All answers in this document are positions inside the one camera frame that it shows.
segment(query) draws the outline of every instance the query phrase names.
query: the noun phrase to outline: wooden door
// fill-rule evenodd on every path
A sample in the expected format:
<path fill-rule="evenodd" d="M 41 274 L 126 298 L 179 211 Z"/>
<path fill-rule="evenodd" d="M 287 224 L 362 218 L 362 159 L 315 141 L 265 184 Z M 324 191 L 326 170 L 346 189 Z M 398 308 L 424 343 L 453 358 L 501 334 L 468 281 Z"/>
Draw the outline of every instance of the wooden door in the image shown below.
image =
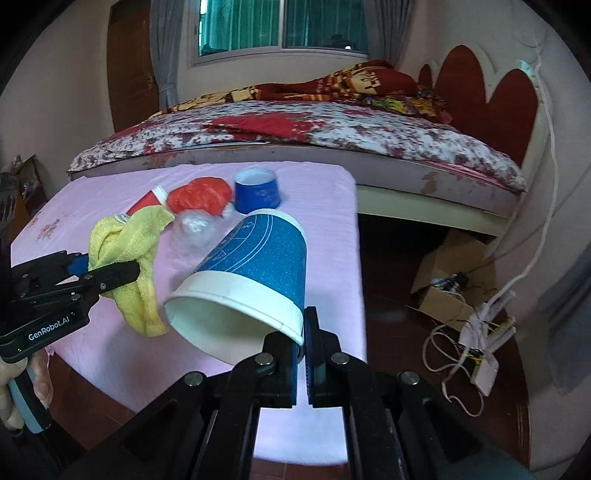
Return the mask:
<path fill-rule="evenodd" d="M 150 0 L 121 0 L 111 7 L 107 78 L 116 132 L 159 110 L 150 59 Z"/>

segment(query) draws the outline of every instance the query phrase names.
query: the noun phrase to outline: blue paper cup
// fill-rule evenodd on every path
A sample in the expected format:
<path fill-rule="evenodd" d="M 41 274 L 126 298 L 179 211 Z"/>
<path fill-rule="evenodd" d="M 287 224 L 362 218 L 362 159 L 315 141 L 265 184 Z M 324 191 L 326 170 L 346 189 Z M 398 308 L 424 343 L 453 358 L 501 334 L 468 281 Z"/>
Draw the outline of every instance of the blue paper cup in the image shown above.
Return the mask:
<path fill-rule="evenodd" d="M 250 168 L 235 177 L 236 210 L 251 213 L 262 208 L 277 208 L 281 203 L 275 172 L 266 168 Z"/>
<path fill-rule="evenodd" d="M 303 345 L 306 239 L 286 213 L 256 210 L 164 301 L 172 328 L 231 365 L 278 330 Z"/>

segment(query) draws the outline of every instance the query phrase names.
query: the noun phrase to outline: red paper cup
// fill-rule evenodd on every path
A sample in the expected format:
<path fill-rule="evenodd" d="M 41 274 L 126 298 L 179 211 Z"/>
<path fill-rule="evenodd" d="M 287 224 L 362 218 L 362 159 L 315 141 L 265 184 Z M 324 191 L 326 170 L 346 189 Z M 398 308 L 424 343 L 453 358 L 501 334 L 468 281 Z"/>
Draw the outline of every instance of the red paper cup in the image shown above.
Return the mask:
<path fill-rule="evenodd" d="M 146 195 L 140 198 L 134 205 L 127 210 L 127 215 L 131 216 L 138 210 L 144 207 L 151 207 L 155 205 L 162 205 L 166 207 L 166 198 L 168 194 L 166 191 L 160 186 L 156 185 L 152 190 L 150 190 Z"/>

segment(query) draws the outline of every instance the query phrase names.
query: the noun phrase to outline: red headboard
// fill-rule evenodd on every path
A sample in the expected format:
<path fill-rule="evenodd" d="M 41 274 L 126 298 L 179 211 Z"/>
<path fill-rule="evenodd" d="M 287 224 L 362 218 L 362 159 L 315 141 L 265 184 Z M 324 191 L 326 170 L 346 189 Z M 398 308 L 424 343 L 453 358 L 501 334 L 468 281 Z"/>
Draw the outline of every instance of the red headboard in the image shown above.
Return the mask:
<path fill-rule="evenodd" d="M 478 59 L 468 47 L 459 45 L 443 62 L 435 86 L 427 64 L 421 69 L 419 83 L 446 101 L 452 125 L 459 131 L 522 164 L 538 109 L 534 85 L 522 70 L 508 72 L 487 103 Z"/>

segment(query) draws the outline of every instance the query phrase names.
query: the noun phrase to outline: table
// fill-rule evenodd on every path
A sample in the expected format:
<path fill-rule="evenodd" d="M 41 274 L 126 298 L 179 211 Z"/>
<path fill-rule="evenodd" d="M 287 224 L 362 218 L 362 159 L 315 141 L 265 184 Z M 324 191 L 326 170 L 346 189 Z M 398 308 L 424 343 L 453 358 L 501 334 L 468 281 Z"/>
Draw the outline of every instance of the table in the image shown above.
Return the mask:
<path fill-rule="evenodd" d="M 283 198 L 280 209 L 295 217 L 306 232 L 306 305 L 317 307 L 320 327 L 339 336 L 343 351 L 365 359 L 355 181 L 336 165 L 179 165 L 77 179 L 58 192 L 20 233 L 12 244 L 12 264 L 59 250 L 87 252 L 90 232 L 99 219 L 126 211 L 156 184 L 170 191 L 197 177 L 216 176 L 232 185 L 237 172 L 253 166 L 276 172 Z M 219 239 L 238 222 L 238 216 L 224 225 Z M 164 231 L 154 262 L 160 304 L 199 260 L 179 259 L 171 249 L 170 226 Z M 90 311 L 89 325 L 51 348 L 95 387 L 133 411 L 144 408 L 186 372 L 199 370 L 211 376 L 231 368 L 173 330 L 155 338 L 137 334 L 106 298 Z M 291 410 L 261 411 L 255 456 L 309 465 L 346 461 L 341 411 L 313 410 L 307 404 L 303 363 L 298 368 L 297 405 Z"/>

